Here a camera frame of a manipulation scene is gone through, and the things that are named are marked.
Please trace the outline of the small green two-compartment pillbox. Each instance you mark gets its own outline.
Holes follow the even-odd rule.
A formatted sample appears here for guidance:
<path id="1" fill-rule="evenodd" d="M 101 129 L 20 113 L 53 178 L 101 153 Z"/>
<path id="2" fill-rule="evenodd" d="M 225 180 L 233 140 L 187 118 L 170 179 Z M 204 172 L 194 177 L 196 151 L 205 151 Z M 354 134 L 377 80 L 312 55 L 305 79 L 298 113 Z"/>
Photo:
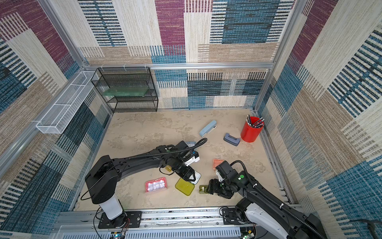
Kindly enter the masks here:
<path id="1" fill-rule="evenodd" d="M 199 186 L 199 193 L 200 194 L 208 194 L 209 193 L 208 186 L 207 185 L 200 185 Z"/>

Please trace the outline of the white pillbox with green lid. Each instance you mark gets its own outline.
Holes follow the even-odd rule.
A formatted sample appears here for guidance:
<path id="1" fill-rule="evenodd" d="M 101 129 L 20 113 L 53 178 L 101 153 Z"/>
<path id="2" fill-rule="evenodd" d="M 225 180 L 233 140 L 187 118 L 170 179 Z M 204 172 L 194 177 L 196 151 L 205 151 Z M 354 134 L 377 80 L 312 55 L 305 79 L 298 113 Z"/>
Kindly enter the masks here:
<path id="1" fill-rule="evenodd" d="M 175 184 L 175 188 L 179 190 L 181 193 L 183 193 L 184 195 L 190 196 L 195 188 L 195 185 L 201 179 L 201 176 L 202 175 L 200 173 L 196 172 L 196 181 L 194 182 L 185 181 L 182 178 L 180 178 L 178 182 Z"/>

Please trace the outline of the blue six-compartment pillbox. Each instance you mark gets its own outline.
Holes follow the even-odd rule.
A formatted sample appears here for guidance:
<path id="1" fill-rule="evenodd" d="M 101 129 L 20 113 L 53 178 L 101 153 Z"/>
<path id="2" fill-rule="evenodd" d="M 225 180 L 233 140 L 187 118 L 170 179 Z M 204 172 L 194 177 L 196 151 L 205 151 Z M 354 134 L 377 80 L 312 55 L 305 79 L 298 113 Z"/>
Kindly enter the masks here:
<path id="1" fill-rule="evenodd" d="M 193 147 L 196 145 L 196 142 L 195 141 L 185 141 L 185 144 L 188 146 L 188 147 Z"/>

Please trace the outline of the orange pillbox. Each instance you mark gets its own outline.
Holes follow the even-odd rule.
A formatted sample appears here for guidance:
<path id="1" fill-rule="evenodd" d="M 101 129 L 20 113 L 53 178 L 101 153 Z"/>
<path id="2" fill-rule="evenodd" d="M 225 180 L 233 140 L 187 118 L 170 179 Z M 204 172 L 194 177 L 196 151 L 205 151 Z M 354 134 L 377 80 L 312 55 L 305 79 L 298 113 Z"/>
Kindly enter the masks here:
<path id="1" fill-rule="evenodd" d="M 214 159 L 213 165 L 212 165 L 213 170 L 216 170 L 216 167 L 219 166 L 223 162 L 224 162 L 224 160 L 222 160 L 222 159 Z"/>

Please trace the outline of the yellow two-compartment pillbox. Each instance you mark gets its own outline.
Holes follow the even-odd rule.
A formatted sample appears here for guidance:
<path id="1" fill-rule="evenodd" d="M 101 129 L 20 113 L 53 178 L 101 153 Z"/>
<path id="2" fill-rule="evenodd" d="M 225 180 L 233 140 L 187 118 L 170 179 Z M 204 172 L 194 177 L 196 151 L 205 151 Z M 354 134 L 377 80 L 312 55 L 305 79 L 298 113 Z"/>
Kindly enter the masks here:
<path id="1" fill-rule="evenodd" d="M 166 169 L 168 172 L 173 172 L 172 167 L 169 166 L 169 165 L 165 166 L 165 169 Z"/>

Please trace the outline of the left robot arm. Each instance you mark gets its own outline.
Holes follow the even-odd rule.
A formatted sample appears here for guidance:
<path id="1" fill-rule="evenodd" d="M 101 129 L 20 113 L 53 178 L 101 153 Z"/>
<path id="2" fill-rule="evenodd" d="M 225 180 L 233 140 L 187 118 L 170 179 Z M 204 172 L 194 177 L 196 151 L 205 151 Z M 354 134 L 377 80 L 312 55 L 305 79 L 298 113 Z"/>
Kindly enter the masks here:
<path id="1" fill-rule="evenodd" d="M 124 229 L 132 222 L 115 193 L 117 183 L 127 176 L 152 168 L 170 166 L 181 179 L 197 184 L 201 174 L 195 171 L 191 164 L 200 159 L 196 148 L 207 141 L 207 138 L 202 138 L 192 147 L 184 141 L 177 145 L 160 145 L 149 152 L 125 158 L 102 156 L 85 176 L 89 199 L 103 210 L 99 227 Z"/>

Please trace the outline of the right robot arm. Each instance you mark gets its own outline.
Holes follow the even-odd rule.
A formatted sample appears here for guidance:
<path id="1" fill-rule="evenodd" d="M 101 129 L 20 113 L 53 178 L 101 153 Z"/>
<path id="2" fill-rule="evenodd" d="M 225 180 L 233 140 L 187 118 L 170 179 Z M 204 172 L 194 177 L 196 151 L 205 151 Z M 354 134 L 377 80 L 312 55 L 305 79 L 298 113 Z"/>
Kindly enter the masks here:
<path id="1" fill-rule="evenodd" d="M 284 203 L 248 173 L 237 172 L 227 161 L 216 166 L 217 178 L 209 182 L 209 193 L 230 199 L 235 193 L 242 199 L 235 206 L 236 217 L 244 223 L 254 223 L 278 239 L 326 239 L 322 222 L 314 215 L 308 216 Z"/>

